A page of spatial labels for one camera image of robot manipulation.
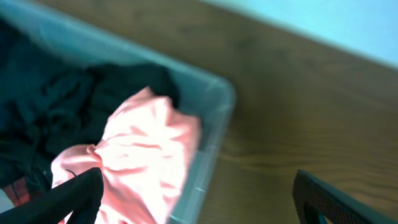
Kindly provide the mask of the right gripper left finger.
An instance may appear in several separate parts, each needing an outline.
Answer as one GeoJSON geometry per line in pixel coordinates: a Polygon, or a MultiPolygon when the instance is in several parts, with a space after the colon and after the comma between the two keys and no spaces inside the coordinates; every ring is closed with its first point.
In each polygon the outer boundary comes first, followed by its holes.
{"type": "Polygon", "coordinates": [[[1,214],[1,223],[94,224],[104,192],[100,168],[94,167],[35,198],[1,214]]]}

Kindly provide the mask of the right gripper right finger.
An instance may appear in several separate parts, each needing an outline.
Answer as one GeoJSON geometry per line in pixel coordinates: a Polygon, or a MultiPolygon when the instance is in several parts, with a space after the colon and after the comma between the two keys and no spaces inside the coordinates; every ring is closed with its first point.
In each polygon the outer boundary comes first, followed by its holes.
{"type": "Polygon", "coordinates": [[[292,196],[301,224],[397,223],[304,170],[296,173],[292,196]]]}

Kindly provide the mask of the red navy plaid shirt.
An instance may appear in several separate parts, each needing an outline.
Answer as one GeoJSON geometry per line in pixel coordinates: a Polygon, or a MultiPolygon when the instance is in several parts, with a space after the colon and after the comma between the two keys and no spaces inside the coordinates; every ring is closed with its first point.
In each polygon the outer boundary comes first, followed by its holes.
{"type": "Polygon", "coordinates": [[[40,188],[34,184],[28,184],[25,177],[15,180],[13,183],[3,187],[2,190],[15,207],[25,204],[43,194],[40,188]]]}

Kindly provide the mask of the salmon pink garment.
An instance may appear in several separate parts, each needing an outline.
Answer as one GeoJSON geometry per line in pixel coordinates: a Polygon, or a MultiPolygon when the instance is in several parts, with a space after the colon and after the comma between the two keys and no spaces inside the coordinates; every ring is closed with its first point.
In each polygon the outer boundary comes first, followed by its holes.
{"type": "Polygon", "coordinates": [[[144,88],[108,118],[98,144],[69,147],[52,161],[52,185],[98,167],[104,193],[97,223],[165,223],[183,192],[200,136],[197,117],[144,88]]]}

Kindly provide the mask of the dark navy garment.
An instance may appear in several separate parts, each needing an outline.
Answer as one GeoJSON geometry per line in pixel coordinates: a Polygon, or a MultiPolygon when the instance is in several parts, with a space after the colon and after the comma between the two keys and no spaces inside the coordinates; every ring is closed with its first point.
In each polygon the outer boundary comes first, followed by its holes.
{"type": "Polygon", "coordinates": [[[81,128],[94,79],[1,21],[1,186],[47,188],[50,162],[81,128]]]}

